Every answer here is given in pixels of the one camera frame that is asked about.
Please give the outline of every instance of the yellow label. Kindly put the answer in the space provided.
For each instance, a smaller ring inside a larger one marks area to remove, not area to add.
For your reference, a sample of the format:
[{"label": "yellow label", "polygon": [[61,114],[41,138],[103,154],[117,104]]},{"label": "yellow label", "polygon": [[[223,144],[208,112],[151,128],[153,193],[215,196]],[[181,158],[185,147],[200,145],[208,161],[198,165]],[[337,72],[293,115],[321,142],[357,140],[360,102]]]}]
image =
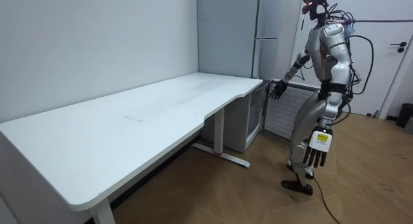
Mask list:
[{"label": "yellow label", "polygon": [[328,136],[324,134],[318,134],[317,140],[327,142]]}]

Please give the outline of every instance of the desk surface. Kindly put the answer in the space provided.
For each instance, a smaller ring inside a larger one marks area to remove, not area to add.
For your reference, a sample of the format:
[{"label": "desk surface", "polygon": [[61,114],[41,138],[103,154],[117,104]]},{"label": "desk surface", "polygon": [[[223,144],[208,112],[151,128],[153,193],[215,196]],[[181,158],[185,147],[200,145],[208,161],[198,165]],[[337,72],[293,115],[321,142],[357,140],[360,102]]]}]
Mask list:
[{"label": "desk surface", "polygon": [[74,211],[86,210],[261,80],[194,73],[0,124]]}]

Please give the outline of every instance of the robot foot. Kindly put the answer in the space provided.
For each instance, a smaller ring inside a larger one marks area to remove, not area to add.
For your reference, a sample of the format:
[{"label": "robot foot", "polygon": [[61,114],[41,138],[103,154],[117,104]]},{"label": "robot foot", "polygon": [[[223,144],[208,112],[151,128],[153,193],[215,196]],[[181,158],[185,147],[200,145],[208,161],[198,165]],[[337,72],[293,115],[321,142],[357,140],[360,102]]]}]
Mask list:
[{"label": "robot foot", "polygon": [[281,185],[291,191],[300,192],[305,195],[312,195],[312,187],[311,185],[306,185],[305,187],[301,185],[299,181],[282,181]]},{"label": "robot foot", "polygon": [[[287,168],[288,168],[290,171],[294,172],[294,169],[292,168],[291,165],[288,165],[288,164],[287,164]],[[314,179],[314,176],[311,176],[309,173],[306,173],[306,174],[305,174],[305,177],[306,177],[307,179]]]}]

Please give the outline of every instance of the desk leg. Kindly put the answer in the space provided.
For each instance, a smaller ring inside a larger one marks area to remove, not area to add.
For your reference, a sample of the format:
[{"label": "desk leg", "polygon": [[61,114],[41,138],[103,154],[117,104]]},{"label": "desk leg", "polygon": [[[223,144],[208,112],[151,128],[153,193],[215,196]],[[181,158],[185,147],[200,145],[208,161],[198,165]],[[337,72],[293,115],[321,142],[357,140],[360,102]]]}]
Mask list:
[{"label": "desk leg", "polygon": [[115,219],[107,198],[91,208],[90,212],[92,213],[95,224],[115,224]]},{"label": "desk leg", "polygon": [[214,154],[218,157],[227,159],[229,161],[232,161],[234,163],[237,163],[243,167],[250,167],[250,163],[243,160],[239,159],[234,156],[230,156],[228,154],[223,153],[224,149],[224,108],[218,110],[214,115],[215,115],[215,131],[214,131],[214,149],[211,149],[209,147],[206,147],[204,145],[201,145],[199,143],[194,143],[192,144],[193,147],[196,147],[200,150],[204,150],[208,153]]}]

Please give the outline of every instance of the black trash bin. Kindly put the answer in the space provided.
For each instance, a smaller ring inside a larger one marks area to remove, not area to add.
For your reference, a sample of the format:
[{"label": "black trash bin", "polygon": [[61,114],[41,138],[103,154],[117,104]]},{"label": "black trash bin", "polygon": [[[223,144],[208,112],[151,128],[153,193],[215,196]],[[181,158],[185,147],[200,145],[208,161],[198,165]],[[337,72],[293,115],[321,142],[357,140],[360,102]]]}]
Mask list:
[{"label": "black trash bin", "polygon": [[402,104],[399,117],[396,120],[396,125],[405,127],[410,117],[413,116],[413,104]]}]

